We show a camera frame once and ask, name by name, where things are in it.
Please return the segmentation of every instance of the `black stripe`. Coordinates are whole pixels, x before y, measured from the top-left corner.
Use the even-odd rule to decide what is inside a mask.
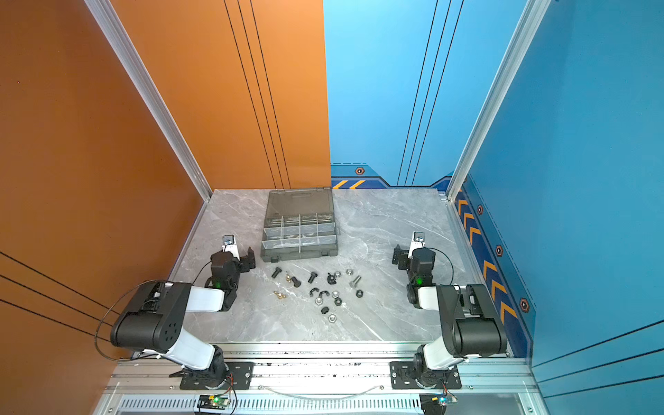
[[[14,284],[16,284],[16,285],[18,285],[18,286],[21,286],[21,287],[23,287],[23,288],[26,288],[26,289],[32,291],[33,293],[37,293],[37,294],[39,294],[39,295],[41,295],[41,296],[43,296],[43,297],[46,297],[46,298],[48,298],[48,299],[50,299],[50,300],[53,300],[53,301],[55,301],[56,303],[61,304],[61,305],[65,306],[65,307],[67,307],[67,308],[70,308],[70,309],[72,309],[72,310],[74,310],[74,311],[78,311],[79,313],[81,313],[81,314],[83,314],[83,315],[87,315],[87,316],[88,316],[89,318],[91,318],[91,319],[95,319],[96,321],[101,321],[101,320],[99,320],[97,317],[94,317],[93,315],[87,314],[87,313],[84,312],[84,311],[80,311],[79,309],[74,308],[74,307],[72,307],[71,305],[67,305],[67,304],[63,303],[62,301],[58,301],[57,299],[54,299],[53,297],[49,297],[48,295],[46,295],[46,294],[44,294],[44,293],[41,293],[41,292],[39,292],[39,291],[37,291],[37,290],[34,290],[34,289],[32,289],[32,288],[30,288],[30,287],[28,287],[28,286],[24,286],[24,285],[21,284],[20,282],[18,282],[18,281],[14,281],[14,280],[12,280],[12,279],[9,278],[9,277],[5,277],[5,276],[2,275],[2,274],[0,274],[0,277],[5,278],[7,281],[13,282]],[[103,321],[103,323],[106,324],[107,326],[113,327],[112,325],[106,323],[105,321]]]
[[[459,15],[457,16],[457,23],[454,25],[454,32],[452,32],[452,39],[450,39],[450,47],[448,47],[448,55],[445,57],[445,64],[443,65],[443,72],[440,74],[440,81],[438,81],[438,90],[436,91],[436,97],[434,98],[434,105],[431,107],[431,114],[429,114],[429,122],[426,124],[426,131],[424,132],[424,138],[422,139],[422,146],[420,148],[420,155],[417,157],[417,164],[415,165],[415,172],[413,173],[413,180],[410,182],[411,185],[415,183],[415,175],[417,174],[417,168],[420,166],[420,158],[422,157],[422,150],[424,149],[424,143],[426,142],[426,135],[429,133],[429,125],[431,125],[431,118],[434,115],[434,109],[436,108],[436,100],[438,100],[438,92],[440,92],[440,84],[443,82],[443,75],[445,74],[445,68],[448,65],[448,59],[450,58],[450,51],[452,49],[452,42],[454,42],[454,35],[456,34],[456,28],[459,25],[459,18],[461,17],[461,10],[463,9],[463,2],[461,0],[461,7],[459,8]]]
[[[413,162],[413,155],[415,154],[415,147],[417,146],[417,136],[420,135],[420,127],[422,127],[422,118],[424,118],[424,110],[426,109],[426,102],[429,99],[429,90],[431,89],[431,81],[434,79],[434,72],[436,71],[436,62],[438,61],[438,53],[440,52],[440,44],[443,42],[443,35],[445,34],[445,27],[448,23],[448,16],[450,15],[450,5],[448,5],[448,12],[445,14],[445,21],[443,22],[443,30],[440,32],[440,40],[438,41],[438,49],[436,50],[436,58],[434,59],[434,67],[431,69],[431,77],[429,77],[429,85],[426,87],[426,95],[424,96],[424,105],[422,106],[422,113],[420,114],[420,122],[417,126],[417,132],[415,133],[415,142],[413,143],[413,150],[410,152],[410,161],[408,162],[408,170],[406,170],[406,180],[404,181],[404,186],[408,182],[408,174],[410,173],[410,166]]]
[[[268,120],[268,111],[265,109],[265,101],[263,101],[263,92],[260,90],[260,82],[258,81],[258,72],[256,72],[256,63],[254,63],[254,54],[251,51],[251,44],[249,43],[249,35],[247,35],[247,26],[244,24],[244,16],[242,15],[242,7],[240,0],[238,0],[238,9],[240,9],[240,20],[242,20],[242,28],[244,29],[244,37],[247,40],[247,47],[249,48],[249,57],[251,58],[251,65],[254,67],[254,75],[256,77],[256,86],[258,87],[258,95],[260,96],[260,103],[263,105],[263,114],[265,114],[265,124],[268,125],[268,133],[270,134],[270,141],[272,142],[272,151],[274,152],[274,161],[277,163],[277,171],[279,172],[279,180],[284,186],[284,178],[282,177],[282,170],[279,167],[279,159],[277,158],[277,149],[274,146],[274,139],[272,138],[272,128],[270,128],[270,121]]]
[[[558,393],[555,395],[549,395],[549,396],[543,396],[543,398],[555,398],[556,396],[564,396],[564,395],[571,395],[573,393],[579,393],[579,392],[588,392],[589,390],[597,390],[597,389],[603,389],[603,388],[610,388],[611,386],[621,386],[623,384],[630,384],[630,383],[636,383],[636,382],[642,382],[644,380],[653,380],[653,379],[659,379],[659,378],[664,378],[664,374],[659,374],[657,376],[649,376],[647,378],[641,378],[641,379],[634,379],[634,380],[627,380],[625,382],[618,382],[618,383],[611,383],[611,384],[605,384],[604,386],[595,386],[594,388],[587,388],[587,389],[581,389],[581,390],[573,390],[572,392],[564,392],[564,393]]]
[[[28,310],[27,308],[23,308],[23,307],[21,307],[20,305],[16,305],[16,304],[14,304],[14,303],[10,303],[10,302],[7,301],[7,300],[4,300],[4,299],[1,299],[1,298],[0,298],[0,301],[2,301],[2,302],[5,303],[5,304],[13,305],[14,307],[19,308],[19,309],[22,309],[23,311],[27,311],[28,313],[32,313],[32,314],[34,314],[34,315],[38,315],[39,317],[44,317],[44,318],[47,319],[47,320],[51,320],[51,321],[53,321],[53,322],[55,322],[55,323],[62,324],[62,325],[65,326],[65,327],[69,327],[70,329],[74,329],[74,330],[76,330],[76,331],[80,331],[81,333],[85,333],[85,334],[87,334],[87,335],[89,335],[89,336],[93,336],[93,337],[94,337],[94,334],[92,334],[92,333],[88,333],[88,332],[85,331],[85,330],[81,330],[81,329],[76,328],[76,327],[74,327],[74,326],[72,326],[72,325],[69,325],[69,324],[67,324],[67,323],[63,323],[63,322],[58,321],[58,320],[56,320],[56,319],[52,319],[52,318],[50,318],[50,317],[47,317],[47,316],[45,316],[45,315],[43,315],[43,314],[40,314],[40,313],[37,313],[37,312],[35,312],[35,311]],[[110,341],[106,340],[106,339],[103,338],[103,337],[98,337],[98,338],[101,339],[101,340],[104,340],[104,341],[107,341],[107,342],[111,343]]]
[[[279,146],[282,148],[282,157],[284,158],[284,169],[286,170],[286,179],[288,180],[288,187],[292,189],[290,184],[290,176],[288,175],[288,164],[286,163],[286,154],[284,153],[284,145],[282,143],[282,133],[279,130],[279,120],[277,120],[277,111],[274,108],[274,98],[272,97],[272,89],[270,88],[270,78],[268,78],[268,68],[265,65],[263,46],[260,44],[260,35],[258,34],[258,24],[256,23],[256,14],[254,14],[254,4],[252,0],[249,0],[249,4],[251,5],[251,14],[254,17],[254,27],[256,28],[256,37],[258,37],[258,48],[260,49],[260,58],[263,60],[265,79],[268,81],[268,92],[270,93],[270,101],[272,102],[272,112],[274,113],[274,122],[277,125],[277,136],[279,137]]]
[[[424,63],[426,62],[426,53],[429,50],[429,42],[431,41],[431,32],[434,30],[434,20],[436,20],[436,10],[438,9],[438,0],[434,7],[434,16],[431,18],[431,27],[429,28],[429,37],[426,39],[426,48],[424,49],[424,58],[422,58],[422,69],[420,69],[420,79],[417,81],[417,90],[415,91],[415,100],[413,101],[413,110],[410,113],[410,122],[408,123],[408,132],[406,133],[406,143],[404,144],[404,153],[401,155],[401,166],[399,166],[399,176],[396,178],[396,185],[399,186],[401,180],[401,169],[404,168],[404,158],[406,157],[406,148],[408,147],[408,136],[410,135],[410,126],[413,124],[413,115],[415,114],[415,104],[417,104],[417,95],[420,93],[420,83],[422,83],[422,73],[424,73]]]
[[[39,272],[39,271],[37,271],[36,269],[34,269],[33,267],[31,267],[31,266],[29,266],[29,265],[27,265],[27,264],[22,263],[22,262],[19,261],[18,259],[16,259],[16,258],[12,258],[11,256],[7,255],[6,253],[4,253],[4,252],[2,252],[2,251],[0,251],[0,254],[6,256],[7,258],[9,258],[10,260],[16,262],[17,264],[23,265],[24,267],[28,268],[29,270],[38,273],[38,274],[41,275],[42,277],[47,278],[47,279],[53,281],[54,283],[56,283],[56,284],[58,284],[58,285],[60,285],[60,286],[62,286],[62,287],[65,287],[66,289],[68,289],[68,290],[70,290],[70,291],[73,291],[73,292],[77,293],[77,294],[80,295],[81,297],[87,298],[87,299],[89,299],[90,301],[92,301],[93,303],[95,303],[95,304],[97,304],[97,305],[101,305],[103,308],[108,309],[108,306],[106,306],[106,305],[100,303],[99,301],[95,301],[95,300],[93,300],[92,298],[88,297],[87,295],[85,295],[85,294],[81,294],[80,292],[74,290],[74,289],[71,288],[71,287],[66,286],[65,284],[59,282],[58,280],[49,277],[48,275],[44,274],[43,272]],[[113,310],[113,312],[114,312],[115,314],[117,314],[117,315],[120,315],[120,313],[118,313],[117,311],[114,311],[114,310]]]
[[[251,89],[249,88],[249,79],[247,79],[247,73],[244,70],[244,63],[242,62],[242,55],[240,54],[240,47],[238,46],[238,39],[235,37],[235,30],[233,29],[233,23],[230,21],[230,13],[228,12],[228,5],[226,0],[224,0],[224,7],[226,7],[226,14],[228,15],[228,23],[230,24],[230,31],[233,33],[233,40],[235,41],[235,48],[238,50],[238,57],[240,58],[240,65],[242,66],[242,73],[244,74],[244,81],[247,83],[247,91],[249,91],[249,99],[251,100],[251,107],[254,109],[254,116],[256,117],[256,125],[258,125],[258,133],[260,134],[260,140],[263,141],[263,150],[265,150],[265,158],[268,160],[268,167],[270,168],[270,177],[272,178],[272,184],[274,188],[277,188],[277,183],[274,181],[274,173],[272,172],[272,165],[270,164],[270,158],[268,157],[268,148],[265,146],[265,139],[263,138],[263,131],[260,129],[260,122],[258,121],[258,113],[256,112],[256,106],[254,105],[254,98],[251,96]]]
[[[625,337],[626,335],[634,334],[634,333],[636,333],[637,331],[641,331],[641,330],[644,330],[644,329],[650,328],[650,327],[652,327],[652,326],[654,326],[654,325],[658,325],[658,324],[661,324],[661,323],[664,323],[664,320],[659,320],[659,321],[656,321],[655,323],[651,323],[651,324],[649,324],[649,325],[644,325],[643,327],[639,327],[638,329],[634,329],[634,330],[632,330],[632,331],[628,331],[627,333],[623,333],[623,334],[621,334],[621,335],[618,335],[618,336],[612,337],[612,338],[610,338],[610,339],[606,339],[606,340],[600,341],[600,342],[595,343],[595,344],[590,345],[590,346],[582,347],[581,349],[575,350],[575,351],[573,351],[573,352],[569,352],[569,353],[567,353],[567,354],[565,354],[565,355],[563,355],[563,356],[558,356],[558,357],[555,357],[555,358],[553,358],[553,359],[551,359],[551,360],[547,360],[546,362],[538,363],[538,364],[536,364],[536,365],[533,365],[533,368],[538,367],[538,366],[541,366],[541,365],[545,365],[545,364],[547,364],[547,363],[551,363],[551,362],[553,362],[553,361],[557,361],[558,359],[562,359],[563,357],[567,357],[567,356],[573,355],[574,353],[579,353],[580,351],[588,350],[588,349],[590,349],[591,347],[595,347],[595,346],[603,345],[604,343],[608,343],[608,342],[610,342],[610,341],[612,341],[612,340],[619,339],[620,337]]]

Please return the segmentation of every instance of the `bolt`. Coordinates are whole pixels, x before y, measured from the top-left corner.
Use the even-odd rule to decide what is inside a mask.
[[[362,276],[357,276],[357,277],[355,277],[355,279],[353,281],[349,282],[349,285],[351,286],[351,288],[357,287],[357,283],[359,283],[361,279],[362,279]]]

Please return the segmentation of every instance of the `cable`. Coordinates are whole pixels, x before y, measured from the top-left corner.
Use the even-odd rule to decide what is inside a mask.
[[[97,352],[99,352],[99,354],[103,358],[108,359],[108,360],[113,361],[113,362],[132,362],[132,361],[136,361],[138,359],[144,359],[144,358],[150,357],[150,356],[157,356],[157,354],[152,354],[152,355],[143,355],[143,356],[138,356],[138,357],[131,357],[131,358],[128,358],[128,359],[115,359],[111,356],[106,355],[104,352],[102,352],[102,350],[99,348],[99,345],[97,344],[97,338],[99,337],[99,329],[102,327],[102,323],[104,322],[104,320],[106,319],[108,314],[111,311],[113,311],[113,307],[115,307],[124,297],[127,296],[127,294],[131,293],[133,290],[136,290],[138,287],[144,286],[145,284],[150,284],[150,283],[154,283],[154,282],[169,283],[170,281],[167,281],[167,280],[148,280],[148,281],[141,282],[140,284],[138,284],[134,288],[131,288],[129,291],[122,294],[122,296],[120,298],[118,298],[118,300],[113,305],[111,305],[111,308],[109,308],[106,311],[106,314],[104,314],[102,319],[99,321],[99,325],[97,326],[97,330],[94,332],[94,348],[97,349]],[[171,359],[168,359],[167,357],[164,357],[164,356],[162,356],[162,357],[164,359],[167,359],[168,361],[172,362]]]
[[[375,388],[380,388],[380,385],[374,386],[371,389],[367,389],[364,392],[360,392],[360,393],[356,393],[356,394],[352,394],[352,395],[347,395],[347,396],[342,396],[340,398],[314,398],[314,397],[310,397],[310,396],[292,395],[290,393],[277,392],[276,390],[274,390],[272,388],[269,388],[267,386],[261,385],[261,387],[263,389],[269,390],[270,392],[276,393],[277,395],[288,396],[289,398],[305,399],[305,400],[343,400],[343,399],[354,398],[356,396],[360,396],[360,395],[364,395],[366,393],[369,393],[372,390],[374,390]]]
[[[207,262],[207,263],[201,268],[201,270],[196,274],[196,278],[194,278],[194,281],[191,283],[191,285],[194,285],[194,284],[196,283],[196,280],[199,278],[199,276],[201,276],[201,272],[203,272],[203,270],[205,269],[205,267],[207,267],[208,264],[211,264],[211,263],[212,263],[212,260],[210,260],[209,262]]]
[[[450,280],[450,283],[447,284],[447,285],[449,285],[449,286],[452,285],[452,282],[454,281],[454,264],[452,263],[452,260],[450,260],[450,257],[445,252],[442,252],[440,249],[429,248],[428,246],[425,246],[424,248],[431,249],[431,250],[434,250],[434,251],[438,251],[441,254],[443,254],[445,256],[445,258],[448,259],[448,261],[450,261],[450,266],[452,267],[452,279]]]
[[[70,288],[70,287],[64,285],[63,283],[59,282],[59,281],[56,280],[55,278],[51,278],[51,277],[49,277],[48,275],[44,274],[43,272],[39,272],[39,271],[37,271],[36,269],[34,269],[33,267],[31,267],[31,266],[29,266],[29,265],[27,265],[27,264],[22,263],[21,261],[19,261],[19,260],[16,259],[16,258],[13,258],[13,257],[9,256],[9,255],[7,255],[6,253],[4,253],[4,252],[2,252],[2,251],[0,251],[0,254],[6,256],[7,258],[9,258],[10,260],[16,262],[17,264],[23,265],[23,266],[26,267],[27,269],[29,269],[29,270],[31,270],[31,271],[34,271],[34,272],[38,273],[38,274],[41,275],[42,277],[44,277],[44,278],[48,278],[49,280],[53,281],[54,283],[56,283],[56,284],[60,284],[61,286],[65,287],[66,289],[68,289],[68,290],[70,290],[70,291],[73,291],[73,292],[77,293],[78,295],[80,295],[80,296],[82,296],[82,297],[85,297],[85,298],[89,299],[89,300],[92,301],[93,303],[98,304],[98,305],[101,305],[103,308],[108,308],[108,307],[106,307],[104,304],[100,303],[99,301],[95,301],[95,300],[93,300],[92,298],[88,297],[87,295],[85,295],[85,294],[81,294],[80,292],[74,290],[73,288]]]

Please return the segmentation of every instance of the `yellow chevron stripe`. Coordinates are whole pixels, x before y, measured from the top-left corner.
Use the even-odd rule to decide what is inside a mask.
[[[503,284],[500,284],[499,282],[496,282],[496,280],[493,280],[491,281],[491,298],[493,298],[493,301],[496,301],[496,288],[507,294],[505,286],[503,286]]]
[[[500,320],[503,322],[503,324],[505,324],[505,312],[506,311],[508,313],[510,313],[511,315],[513,315],[515,319],[518,319],[517,312],[512,310],[512,307],[510,307],[509,305],[507,305],[507,304],[505,304],[501,301],[501,303],[500,303]]]
[[[471,213],[463,214],[463,229],[468,229],[468,219],[474,219],[475,217]]]
[[[491,268],[492,270],[498,272],[495,265],[493,265],[491,262],[484,261],[484,280],[485,281],[487,280],[487,268]]]
[[[359,182],[355,183],[353,186],[350,186],[349,189],[356,189],[359,185],[364,183],[366,180],[360,180]]]
[[[467,205],[468,201],[459,201],[459,216],[461,216],[461,205]]]
[[[482,232],[479,231],[479,229],[470,227],[470,246],[473,246],[473,234],[478,234],[482,235]]]

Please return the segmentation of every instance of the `white wire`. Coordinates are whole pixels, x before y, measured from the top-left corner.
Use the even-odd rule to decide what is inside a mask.
[[[356,397],[356,396],[364,395],[364,394],[366,394],[366,393],[371,392],[371,391],[374,390],[375,388],[380,388],[380,386],[381,386],[381,385],[374,386],[374,387],[372,387],[371,389],[367,389],[367,390],[365,390],[364,392],[360,392],[360,393],[356,393],[356,394],[352,394],[352,395],[346,395],[346,396],[342,396],[342,397],[340,397],[340,398],[314,398],[314,397],[312,397],[312,396],[292,395],[292,394],[290,394],[290,393],[278,392],[277,390],[274,390],[274,389],[272,389],[272,388],[270,388],[270,387],[263,386],[263,385],[260,385],[258,388],[259,388],[259,389],[260,389],[260,388],[263,388],[263,389],[269,390],[270,392],[276,393],[277,395],[288,396],[289,398],[296,398],[296,399],[305,399],[305,400],[343,400],[343,399],[349,399],[349,398],[354,398],[354,397]]]

